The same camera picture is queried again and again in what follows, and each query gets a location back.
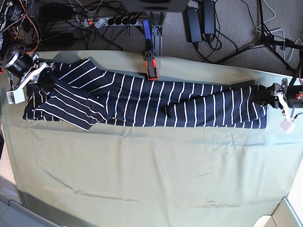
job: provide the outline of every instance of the tripod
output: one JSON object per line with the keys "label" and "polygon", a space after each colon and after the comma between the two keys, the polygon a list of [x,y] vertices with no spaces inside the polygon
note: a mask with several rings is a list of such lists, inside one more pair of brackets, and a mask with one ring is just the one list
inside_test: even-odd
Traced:
{"label": "tripod", "polygon": [[262,10],[262,0],[258,0],[259,3],[259,10],[260,10],[260,20],[261,20],[261,37],[258,41],[256,41],[254,44],[251,44],[242,50],[239,50],[217,62],[215,64],[220,64],[234,56],[237,56],[240,53],[243,53],[244,51],[250,50],[254,48],[255,46],[264,45],[267,47],[285,66],[288,70],[292,72],[296,72],[295,69],[291,68],[291,66],[276,52],[276,46],[280,46],[280,48],[284,51],[286,47],[295,48],[298,50],[303,50],[302,45],[297,45],[293,41],[289,39],[285,39],[284,41],[276,41],[275,36],[271,34],[270,30],[266,27],[263,20],[263,10]]}

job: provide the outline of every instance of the navy blue shirt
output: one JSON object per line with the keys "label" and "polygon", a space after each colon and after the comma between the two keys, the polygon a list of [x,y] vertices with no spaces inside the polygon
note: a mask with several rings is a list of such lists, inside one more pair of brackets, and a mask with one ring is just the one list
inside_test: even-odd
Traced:
{"label": "navy blue shirt", "polygon": [[23,118],[66,121],[83,130],[95,123],[120,126],[263,129],[267,109],[251,101],[264,87],[239,89],[187,82],[149,81],[99,70],[90,59],[56,63],[50,93],[29,87]]}

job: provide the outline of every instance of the black power brick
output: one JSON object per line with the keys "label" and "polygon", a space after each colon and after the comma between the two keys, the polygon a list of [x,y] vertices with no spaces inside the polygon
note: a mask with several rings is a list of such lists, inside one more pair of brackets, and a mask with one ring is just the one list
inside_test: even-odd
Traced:
{"label": "black power brick", "polygon": [[184,14],[184,27],[186,40],[190,43],[202,41],[199,12],[197,8],[187,7]]}
{"label": "black power brick", "polygon": [[216,31],[215,2],[211,0],[204,0],[201,2],[199,9],[202,33],[214,35]]}

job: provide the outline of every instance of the white label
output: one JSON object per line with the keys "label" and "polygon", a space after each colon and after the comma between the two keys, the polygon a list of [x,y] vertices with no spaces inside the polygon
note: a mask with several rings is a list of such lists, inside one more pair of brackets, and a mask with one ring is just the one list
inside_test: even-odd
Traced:
{"label": "white label", "polygon": [[8,193],[8,194],[11,194],[11,195],[14,195],[14,196],[18,196],[17,193],[11,191],[11,190],[8,190],[7,188],[3,188],[4,192]]}

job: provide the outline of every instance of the blue clamp handle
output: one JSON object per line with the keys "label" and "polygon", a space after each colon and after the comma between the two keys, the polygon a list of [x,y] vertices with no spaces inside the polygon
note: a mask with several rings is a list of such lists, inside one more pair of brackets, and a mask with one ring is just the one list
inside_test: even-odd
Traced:
{"label": "blue clamp handle", "polygon": [[151,33],[151,29],[150,29],[150,23],[148,22],[148,20],[143,20],[142,24],[143,24],[145,39],[150,39],[151,40],[152,39],[152,33]]}
{"label": "blue clamp handle", "polygon": [[152,50],[153,50],[153,53],[155,54],[156,51],[155,51],[155,47],[152,43],[152,33],[151,33],[150,23],[148,20],[143,20],[142,24],[143,24],[145,40],[152,44]]}

